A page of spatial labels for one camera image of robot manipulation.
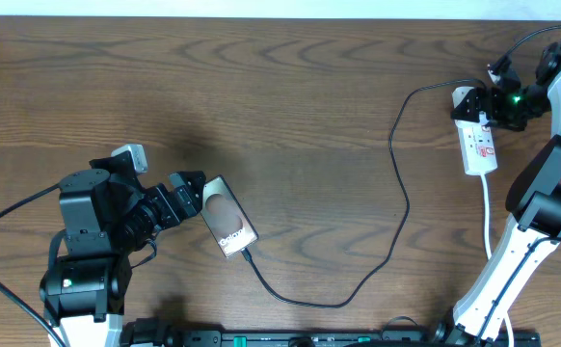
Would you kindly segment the Galaxy S25 Ultra smartphone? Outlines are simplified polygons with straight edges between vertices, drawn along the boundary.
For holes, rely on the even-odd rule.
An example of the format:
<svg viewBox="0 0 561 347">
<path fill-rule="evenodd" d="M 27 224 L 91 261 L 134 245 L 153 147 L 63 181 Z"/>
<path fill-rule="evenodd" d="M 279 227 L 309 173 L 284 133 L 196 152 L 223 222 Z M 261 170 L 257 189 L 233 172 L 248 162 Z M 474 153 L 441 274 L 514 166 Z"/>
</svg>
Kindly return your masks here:
<svg viewBox="0 0 561 347">
<path fill-rule="evenodd" d="M 258 240 L 253 224 L 222 175 L 204 185 L 200 214 L 226 258 Z"/>
</svg>

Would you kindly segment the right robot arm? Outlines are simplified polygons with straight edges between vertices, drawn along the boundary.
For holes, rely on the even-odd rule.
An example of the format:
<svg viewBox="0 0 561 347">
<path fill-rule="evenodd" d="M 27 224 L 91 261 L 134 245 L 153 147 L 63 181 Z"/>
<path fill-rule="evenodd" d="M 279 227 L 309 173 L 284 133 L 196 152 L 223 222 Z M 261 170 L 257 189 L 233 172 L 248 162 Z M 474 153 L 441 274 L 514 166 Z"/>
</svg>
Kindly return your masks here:
<svg viewBox="0 0 561 347">
<path fill-rule="evenodd" d="M 448 345 L 493 345 L 532 273 L 561 244 L 561 41 L 543 51 L 532 85 L 521 84 L 508 56 L 489 74 L 493 87 L 459 87 L 452 94 L 451 118 L 465 143 L 487 157 L 493 148 L 479 131 L 520 132 L 545 113 L 551 114 L 550 139 L 508 192 L 509 216 L 492 257 L 452 309 L 450 322 L 434 333 L 434 341 Z"/>
</svg>

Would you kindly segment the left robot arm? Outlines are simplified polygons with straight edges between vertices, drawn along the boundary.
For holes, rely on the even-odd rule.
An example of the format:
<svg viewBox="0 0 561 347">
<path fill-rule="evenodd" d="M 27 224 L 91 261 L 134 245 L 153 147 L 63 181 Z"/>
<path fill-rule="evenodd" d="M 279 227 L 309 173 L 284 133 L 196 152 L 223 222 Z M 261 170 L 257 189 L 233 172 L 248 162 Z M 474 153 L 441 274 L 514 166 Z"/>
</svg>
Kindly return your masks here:
<svg viewBox="0 0 561 347">
<path fill-rule="evenodd" d="M 40 281 L 43 316 L 65 346 L 120 346 L 129 256 L 202 210 L 205 174 L 171 173 L 173 185 L 146 188 L 129 152 L 94 159 L 59 183 L 65 229 Z"/>
</svg>

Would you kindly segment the white power strip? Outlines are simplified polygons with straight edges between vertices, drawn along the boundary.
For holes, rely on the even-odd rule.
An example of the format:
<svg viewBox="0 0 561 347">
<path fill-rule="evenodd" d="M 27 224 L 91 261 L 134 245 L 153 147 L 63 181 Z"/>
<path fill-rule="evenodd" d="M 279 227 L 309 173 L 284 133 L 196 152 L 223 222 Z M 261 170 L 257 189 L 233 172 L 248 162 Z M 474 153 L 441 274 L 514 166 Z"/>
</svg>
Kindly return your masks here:
<svg viewBox="0 0 561 347">
<path fill-rule="evenodd" d="M 497 169 L 493 133 L 487 123 L 454 120 L 465 174 L 485 176 Z"/>
</svg>

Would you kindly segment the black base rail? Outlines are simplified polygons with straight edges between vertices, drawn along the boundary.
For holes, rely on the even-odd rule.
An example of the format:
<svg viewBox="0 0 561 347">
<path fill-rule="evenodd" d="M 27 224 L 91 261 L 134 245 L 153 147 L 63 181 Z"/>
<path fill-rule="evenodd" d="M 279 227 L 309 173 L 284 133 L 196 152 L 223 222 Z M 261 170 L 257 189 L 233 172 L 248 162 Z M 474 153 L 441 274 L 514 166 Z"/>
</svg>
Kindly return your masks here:
<svg viewBox="0 0 561 347">
<path fill-rule="evenodd" d="M 366 331 L 224 331 L 185 330 L 168 321 L 138 319 L 123 327 L 119 347 L 370 347 L 370 346 L 475 346 L 474 338 L 449 333 L 439 325 L 433 333 L 415 323 L 397 320 L 380 330 Z"/>
</svg>

